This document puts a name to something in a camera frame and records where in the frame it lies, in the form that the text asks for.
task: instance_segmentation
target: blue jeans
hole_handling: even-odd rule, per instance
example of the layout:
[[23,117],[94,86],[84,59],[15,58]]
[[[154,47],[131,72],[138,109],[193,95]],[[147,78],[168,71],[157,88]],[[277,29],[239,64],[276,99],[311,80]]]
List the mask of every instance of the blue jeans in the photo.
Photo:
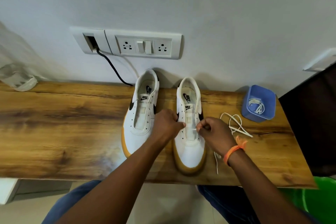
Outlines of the blue jeans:
[[[87,182],[61,197],[50,209],[42,224],[55,223],[100,182]],[[198,190],[230,224],[260,223],[242,188],[199,185]]]

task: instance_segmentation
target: wood grain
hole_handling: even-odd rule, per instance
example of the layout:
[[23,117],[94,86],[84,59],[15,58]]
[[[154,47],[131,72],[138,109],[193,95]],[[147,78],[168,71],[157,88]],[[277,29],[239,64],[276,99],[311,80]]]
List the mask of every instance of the wood grain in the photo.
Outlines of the wood grain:
[[[133,90],[40,82],[31,91],[17,92],[1,83],[0,177],[103,179],[126,159],[120,133]],[[240,114],[244,94],[201,93],[204,116]],[[157,110],[162,108],[176,109],[176,89],[160,89]],[[273,120],[255,123],[243,118],[243,126],[254,136],[247,144],[247,154],[276,186],[316,187],[279,101]],[[232,169],[222,162],[216,174],[210,149],[198,175],[182,175],[175,168],[171,144],[157,157],[146,181],[239,185]]]

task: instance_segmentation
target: blue container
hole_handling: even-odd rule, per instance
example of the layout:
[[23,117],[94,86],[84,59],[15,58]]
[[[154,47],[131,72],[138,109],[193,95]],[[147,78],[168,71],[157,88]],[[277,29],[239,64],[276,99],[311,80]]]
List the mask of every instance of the blue container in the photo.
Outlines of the blue container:
[[[258,104],[251,104],[249,106],[249,100],[251,98],[259,98],[265,106],[265,111],[262,114],[255,113],[258,108]],[[271,120],[275,116],[275,103],[276,97],[273,91],[263,88],[258,85],[252,85],[249,91],[246,93],[241,108],[241,114],[255,122],[263,122],[265,120]]]

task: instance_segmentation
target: hand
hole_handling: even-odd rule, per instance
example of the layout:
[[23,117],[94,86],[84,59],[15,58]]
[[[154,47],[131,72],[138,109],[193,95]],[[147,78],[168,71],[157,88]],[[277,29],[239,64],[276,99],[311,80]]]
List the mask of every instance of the hand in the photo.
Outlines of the hand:
[[161,147],[177,136],[186,126],[184,122],[176,122],[178,116],[170,109],[163,109],[155,115],[154,127],[148,140],[159,142]]
[[196,125],[196,130],[207,144],[222,157],[237,145],[229,126],[221,119],[206,117]]

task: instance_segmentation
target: nike sneaker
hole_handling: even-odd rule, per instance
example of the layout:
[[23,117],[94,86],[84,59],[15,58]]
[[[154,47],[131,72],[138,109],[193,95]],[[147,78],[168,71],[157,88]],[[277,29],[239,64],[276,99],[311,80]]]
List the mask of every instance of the nike sneaker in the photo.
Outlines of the nike sneaker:
[[176,166],[184,174],[193,174],[205,162],[205,141],[196,131],[196,125],[203,120],[201,93],[193,78],[186,77],[177,88],[178,121],[185,122],[173,141]]
[[121,145],[128,158],[150,136],[156,112],[159,79],[152,69],[138,78],[121,133]]

